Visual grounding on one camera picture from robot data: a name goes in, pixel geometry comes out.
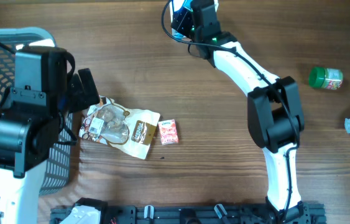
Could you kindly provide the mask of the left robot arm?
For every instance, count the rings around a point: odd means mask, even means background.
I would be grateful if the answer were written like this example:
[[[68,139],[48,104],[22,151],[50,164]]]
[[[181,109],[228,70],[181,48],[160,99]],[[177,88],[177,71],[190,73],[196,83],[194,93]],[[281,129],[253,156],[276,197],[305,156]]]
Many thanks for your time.
[[[0,223],[35,223],[51,149],[78,139],[67,117],[99,101],[91,71],[60,47],[14,52],[15,81],[0,100]]]

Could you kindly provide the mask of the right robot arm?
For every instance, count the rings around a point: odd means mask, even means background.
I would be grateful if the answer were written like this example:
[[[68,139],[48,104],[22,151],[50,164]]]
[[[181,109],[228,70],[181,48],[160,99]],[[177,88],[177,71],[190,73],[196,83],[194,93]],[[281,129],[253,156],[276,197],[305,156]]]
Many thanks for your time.
[[[269,189],[267,203],[282,219],[301,204],[295,155],[305,127],[298,85],[279,78],[250,57],[230,32],[223,31],[217,1],[167,1],[174,41],[195,46],[198,57],[225,73],[247,97],[247,125],[263,150]]]

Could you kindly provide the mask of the green lid jar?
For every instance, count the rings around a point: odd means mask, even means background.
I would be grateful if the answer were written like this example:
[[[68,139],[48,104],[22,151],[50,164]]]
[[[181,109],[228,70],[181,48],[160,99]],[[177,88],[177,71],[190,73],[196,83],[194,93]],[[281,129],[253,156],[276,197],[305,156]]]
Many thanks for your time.
[[[337,90],[343,84],[343,73],[335,68],[314,67],[308,82],[312,88]]]

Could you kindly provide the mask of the blue mouthwash bottle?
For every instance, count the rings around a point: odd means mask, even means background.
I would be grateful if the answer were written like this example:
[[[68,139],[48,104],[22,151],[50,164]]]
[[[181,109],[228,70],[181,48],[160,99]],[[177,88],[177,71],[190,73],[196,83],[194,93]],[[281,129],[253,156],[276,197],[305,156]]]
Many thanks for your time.
[[[190,6],[191,2],[192,2],[192,0],[184,0],[181,8],[185,8],[185,9],[190,11],[191,10],[191,6]]]

